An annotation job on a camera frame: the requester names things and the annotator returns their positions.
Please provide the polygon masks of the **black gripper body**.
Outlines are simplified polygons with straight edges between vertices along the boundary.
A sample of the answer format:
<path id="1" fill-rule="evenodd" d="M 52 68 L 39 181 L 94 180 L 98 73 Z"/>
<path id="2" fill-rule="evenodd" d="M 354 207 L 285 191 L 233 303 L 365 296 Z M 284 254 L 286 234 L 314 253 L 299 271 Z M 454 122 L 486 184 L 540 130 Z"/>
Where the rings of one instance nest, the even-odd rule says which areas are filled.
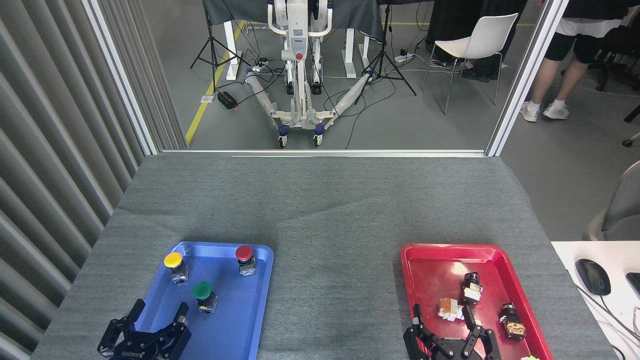
<path id="1" fill-rule="evenodd" d="M 477 341 L 473 342 L 473 346 L 467 346 L 465 339 L 443 338 L 440 343 L 444 349 L 437 344 L 429 346 L 432 360 L 483 360 L 482 355 L 475 350 Z"/>
<path id="2" fill-rule="evenodd" d="M 130 341 L 122 340 L 115 346 L 112 360 L 162 360 L 163 349 L 169 345 L 165 337 L 153 333 L 133 333 Z"/>

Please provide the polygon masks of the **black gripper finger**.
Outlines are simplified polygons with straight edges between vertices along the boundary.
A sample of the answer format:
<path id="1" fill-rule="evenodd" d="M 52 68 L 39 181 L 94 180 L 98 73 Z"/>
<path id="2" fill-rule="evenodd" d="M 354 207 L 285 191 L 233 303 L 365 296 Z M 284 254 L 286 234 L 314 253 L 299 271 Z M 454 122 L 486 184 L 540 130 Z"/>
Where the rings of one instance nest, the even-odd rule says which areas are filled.
<path id="1" fill-rule="evenodd" d="M 425 326 L 420 303 L 413 305 L 412 324 L 403 333 L 410 360 L 450 360 L 451 348 Z"/>
<path id="2" fill-rule="evenodd" d="M 150 344 L 154 350 L 154 359 L 179 360 L 185 350 L 192 333 L 186 325 L 189 306 L 181 302 L 173 321 L 164 328 L 153 333 Z"/>
<path id="3" fill-rule="evenodd" d="M 493 329 L 484 328 L 482 325 L 478 325 L 475 320 L 473 309 L 470 305 L 464 305 L 462 308 L 462 316 L 464 322 L 469 330 L 464 346 L 462 347 L 460 356 L 463 360 L 468 360 L 478 353 L 474 350 L 478 340 L 482 342 L 484 348 L 485 360 L 502 360 L 502 355 L 499 350 L 498 338 Z"/>
<path id="4" fill-rule="evenodd" d="M 98 343 L 98 353 L 105 358 L 113 356 L 137 357 L 137 355 L 131 355 L 130 353 L 135 353 L 135 349 L 132 347 L 134 334 L 136 332 L 135 322 L 138 320 L 144 307 L 146 307 L 146 303 L 141 298 L 138 298 L 128 315 L 112 319 Z"/>

